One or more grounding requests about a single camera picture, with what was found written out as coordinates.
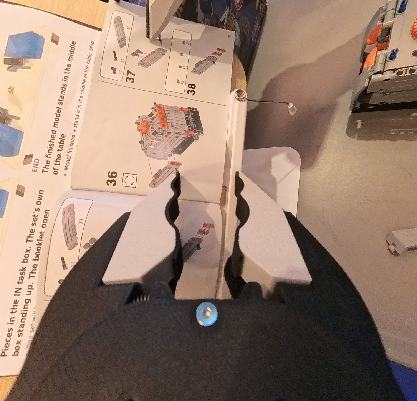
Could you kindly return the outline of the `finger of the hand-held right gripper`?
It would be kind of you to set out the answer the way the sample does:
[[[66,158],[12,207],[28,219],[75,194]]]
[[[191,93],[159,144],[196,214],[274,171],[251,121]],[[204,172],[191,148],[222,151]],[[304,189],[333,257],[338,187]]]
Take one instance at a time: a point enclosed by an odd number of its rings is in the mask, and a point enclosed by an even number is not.
[[[183,0],[148,0],[146,6],[146,37],[156,39],[167,26]]]

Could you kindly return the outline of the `grey orange toy block model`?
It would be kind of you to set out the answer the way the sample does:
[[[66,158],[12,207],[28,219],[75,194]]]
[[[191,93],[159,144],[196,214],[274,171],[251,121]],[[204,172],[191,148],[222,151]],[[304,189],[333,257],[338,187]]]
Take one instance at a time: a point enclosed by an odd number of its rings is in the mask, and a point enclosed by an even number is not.
[[[352,113],[417,107],[417,0],[387,0],[370,20]]]

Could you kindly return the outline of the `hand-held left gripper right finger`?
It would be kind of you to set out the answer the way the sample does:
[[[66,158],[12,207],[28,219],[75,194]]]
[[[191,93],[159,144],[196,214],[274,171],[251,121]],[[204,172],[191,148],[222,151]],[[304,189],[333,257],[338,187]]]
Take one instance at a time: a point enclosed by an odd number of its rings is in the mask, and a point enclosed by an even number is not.
[[[236,172],[237,227],[225,280],[233,299],[245,285],[257,283],[261,296],[272,297],[278,285],[310,285],[312,277],[282,207],[243,173]]]

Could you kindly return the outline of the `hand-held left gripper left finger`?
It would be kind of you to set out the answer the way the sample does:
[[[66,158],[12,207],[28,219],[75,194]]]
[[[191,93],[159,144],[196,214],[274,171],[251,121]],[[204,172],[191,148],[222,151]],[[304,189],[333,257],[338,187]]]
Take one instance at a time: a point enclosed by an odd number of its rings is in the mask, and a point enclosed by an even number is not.
[[[183,255],[179,229],[180,174],[174,172],[130,212],[102,278],[106,285],[180,279]]]

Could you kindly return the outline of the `blue robot kit box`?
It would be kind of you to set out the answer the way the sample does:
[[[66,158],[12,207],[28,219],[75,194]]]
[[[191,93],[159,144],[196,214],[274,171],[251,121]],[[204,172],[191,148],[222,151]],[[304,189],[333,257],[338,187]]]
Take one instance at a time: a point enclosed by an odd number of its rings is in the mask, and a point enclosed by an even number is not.
[[[175,16],[234,31],[234,52],[248,76],[266,10],[266,0],[183,0]]]

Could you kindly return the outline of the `instruction booklet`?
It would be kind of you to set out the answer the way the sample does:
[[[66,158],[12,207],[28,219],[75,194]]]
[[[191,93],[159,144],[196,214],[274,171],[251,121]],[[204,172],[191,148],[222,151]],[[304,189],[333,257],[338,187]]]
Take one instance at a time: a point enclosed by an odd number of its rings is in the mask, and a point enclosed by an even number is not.
[[[111,224],[177,172],[184,270],[176,296],[215,296],[236,36],[173,18],[151,41],[144,8],[109,1],[70,190],[55,206],[43,303]]]

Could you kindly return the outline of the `small grey block panel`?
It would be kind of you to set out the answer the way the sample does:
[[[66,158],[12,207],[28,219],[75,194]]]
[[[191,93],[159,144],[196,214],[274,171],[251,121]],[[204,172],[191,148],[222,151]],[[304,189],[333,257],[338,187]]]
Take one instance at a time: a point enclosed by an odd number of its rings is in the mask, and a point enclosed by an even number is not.
[[[393,255],[401,255],[417,248],[417,229],[407,228],[395,230],[386,237],[388,250]]]

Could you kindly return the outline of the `printed task sheet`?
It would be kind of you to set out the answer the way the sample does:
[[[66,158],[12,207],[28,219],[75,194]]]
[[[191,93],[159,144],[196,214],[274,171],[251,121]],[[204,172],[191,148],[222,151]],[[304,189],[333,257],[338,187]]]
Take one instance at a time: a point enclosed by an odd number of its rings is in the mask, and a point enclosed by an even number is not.
[[[0,372],[20,372],[35,334],[36,297],[70,189],[101,32],[1,2]]]

